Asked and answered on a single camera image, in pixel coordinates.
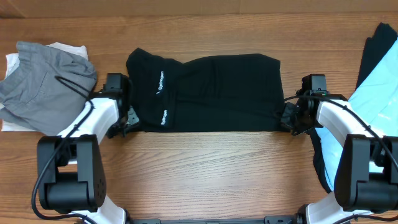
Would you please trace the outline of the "black Sydrogen garment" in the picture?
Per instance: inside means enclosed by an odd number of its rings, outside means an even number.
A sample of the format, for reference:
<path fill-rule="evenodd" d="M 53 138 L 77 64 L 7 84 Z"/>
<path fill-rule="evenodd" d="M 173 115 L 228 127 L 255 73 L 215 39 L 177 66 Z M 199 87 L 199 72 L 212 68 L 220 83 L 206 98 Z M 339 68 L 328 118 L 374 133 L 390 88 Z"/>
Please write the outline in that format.
<path fill-rule="evenodd" d="M 133 51 L 132 107 L 148 132 L 282 131 L 280 61 L 263 54 L 189 62 Z"/>

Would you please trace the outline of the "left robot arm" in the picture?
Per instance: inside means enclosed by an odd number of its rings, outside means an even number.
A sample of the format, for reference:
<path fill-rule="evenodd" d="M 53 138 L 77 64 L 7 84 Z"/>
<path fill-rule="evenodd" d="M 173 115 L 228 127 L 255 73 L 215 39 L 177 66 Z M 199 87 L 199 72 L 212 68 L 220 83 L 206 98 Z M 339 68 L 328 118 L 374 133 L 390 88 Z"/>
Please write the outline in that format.
<path fill-rule="evenodd" d="M 107 195 L 100 143 L 129 124 L 129 86 L 107 86 L 72 124 L 37 145 L 38 177 L 31 207 L 42 220 L 78 218 L 82 223 L 132 223 L 129 212 Z"/>

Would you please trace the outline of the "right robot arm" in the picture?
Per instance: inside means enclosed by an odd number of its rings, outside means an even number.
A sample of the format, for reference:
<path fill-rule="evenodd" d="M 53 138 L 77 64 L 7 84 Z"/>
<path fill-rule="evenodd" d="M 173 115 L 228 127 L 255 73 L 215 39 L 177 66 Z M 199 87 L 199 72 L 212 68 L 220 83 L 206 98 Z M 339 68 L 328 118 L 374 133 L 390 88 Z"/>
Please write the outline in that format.
<path fill-rule="evenodd" d="M 365 123 L 342 95 L 306 92 L 284 99 L 281 123 L 292 135 L 327 128 L 340 143 L 334 190 L 302 206 L 292 223 L 349 223 L 365 218 L 395 222 L 380 214 L 397 210 L 397 138 L 379 134 Z"/>

